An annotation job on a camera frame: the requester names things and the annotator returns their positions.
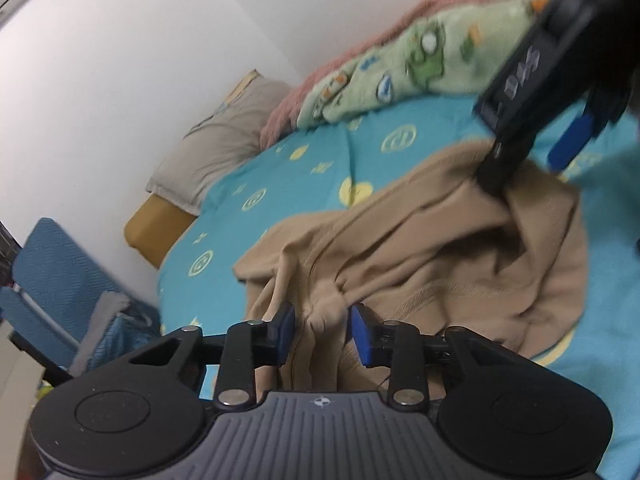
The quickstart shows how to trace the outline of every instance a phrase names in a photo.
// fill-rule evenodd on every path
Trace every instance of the brown cloth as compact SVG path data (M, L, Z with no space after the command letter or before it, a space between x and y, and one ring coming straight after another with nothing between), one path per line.
M423 334L465 326L532 357L580 317L587 279L578 192L527 161L505 190L473 175L487 142L457 144L347 211L275 225L234 266L246 282L247 319L296 307L284 386L372 390L388 370L360 365L346 344L348 307ZM257 374L258 392L268 387Z

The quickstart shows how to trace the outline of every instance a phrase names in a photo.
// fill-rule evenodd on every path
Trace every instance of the gray ribbed panel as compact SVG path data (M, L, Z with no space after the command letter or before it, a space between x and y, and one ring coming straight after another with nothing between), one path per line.
M319 397L331 403L318 406ZM146 480L497 480L450 451L426 416L377 393L283 394L220 416L203 443ZM596 480L584 475L579 480ZM68 480L53 474L49 480Z

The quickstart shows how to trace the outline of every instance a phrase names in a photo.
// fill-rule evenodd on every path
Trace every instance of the green blanket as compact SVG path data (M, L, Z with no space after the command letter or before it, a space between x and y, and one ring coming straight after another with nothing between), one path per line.
M468 4L418 18L396 40L370 48L314 86L298 127L338 123L427 92L481 91L530 27L540 1Z

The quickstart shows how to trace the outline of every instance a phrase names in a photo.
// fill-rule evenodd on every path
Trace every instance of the gray pillow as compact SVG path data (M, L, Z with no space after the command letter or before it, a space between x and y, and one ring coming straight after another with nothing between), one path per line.
M260 153L260 130L290 90L286 83L256 76L237 98L189 131L146 190L199 215L209 188Z

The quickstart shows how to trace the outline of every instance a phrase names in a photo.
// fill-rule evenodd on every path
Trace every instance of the bed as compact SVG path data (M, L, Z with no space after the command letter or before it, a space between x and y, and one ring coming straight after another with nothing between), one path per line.
M152 196L127 226L129 243L160 266L164 330L197 324L224 333L244 317L236 261L274 224L303 212L348 208L456 142L487 137L473 96L422 95L347 121L300 129L217 181L199 216ZM583 104L569 108L536 139L546 155ZM598 472L631 479L640 465L640 174L637 119L610 126L562 174L580 189L589 242L589 284L580 321L536 361L598 394L614 434ZM209 367L201 395L210 397Z

